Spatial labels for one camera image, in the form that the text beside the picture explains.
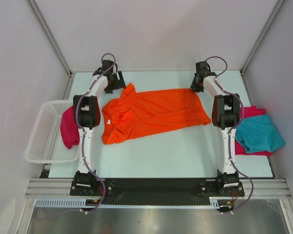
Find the orange t-shirt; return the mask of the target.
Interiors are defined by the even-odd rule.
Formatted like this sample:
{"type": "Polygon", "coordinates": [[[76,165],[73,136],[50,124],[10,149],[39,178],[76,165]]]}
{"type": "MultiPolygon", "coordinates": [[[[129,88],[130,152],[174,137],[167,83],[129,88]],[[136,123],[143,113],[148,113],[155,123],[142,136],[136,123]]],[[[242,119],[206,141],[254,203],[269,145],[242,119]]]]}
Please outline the orange t-shirt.
{"type": "Polygon", "coordinates": [[[137,92],[130,83],[103,108],[105,145],[211,124],[199,97],[190,89],[137,92]]]}

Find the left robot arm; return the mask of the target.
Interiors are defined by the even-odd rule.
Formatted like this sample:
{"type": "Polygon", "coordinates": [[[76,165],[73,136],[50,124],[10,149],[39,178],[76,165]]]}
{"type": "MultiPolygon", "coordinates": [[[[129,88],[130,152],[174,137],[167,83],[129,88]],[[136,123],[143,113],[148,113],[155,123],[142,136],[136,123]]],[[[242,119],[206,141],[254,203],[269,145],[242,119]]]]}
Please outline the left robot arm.
{"type": "Polygon", "coordinates": [[[101,59],[99,67],[92,75],[92,82],[84,94],[73,97],[74,120],[78,126],[80,155],[77,174],[93,177],[95,166],[91,163],[94,151],[94,136],[101,122],[99,97],[101,94],[112,94],[114,90],[126,88],[123,74],[118,70],[115,60],[101,59]]]}

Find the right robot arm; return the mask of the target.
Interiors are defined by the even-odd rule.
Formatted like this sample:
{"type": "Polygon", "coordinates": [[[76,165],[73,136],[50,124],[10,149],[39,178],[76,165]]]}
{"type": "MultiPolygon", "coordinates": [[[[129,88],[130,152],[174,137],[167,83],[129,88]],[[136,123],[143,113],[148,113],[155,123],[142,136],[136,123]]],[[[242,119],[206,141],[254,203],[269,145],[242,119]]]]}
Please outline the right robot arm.
{"type": "Polygon", "coordinates": [[[196,93],[208,91],[213,97],[211,121],[220,139],[220,166],[217,170],[215,189],[228,195],[239,184],[235,165],[235,127],[240,123],[239,95],[226,91],[217,81],[207,61],[195,64],[196,72],[190,89],[196,93]]]}

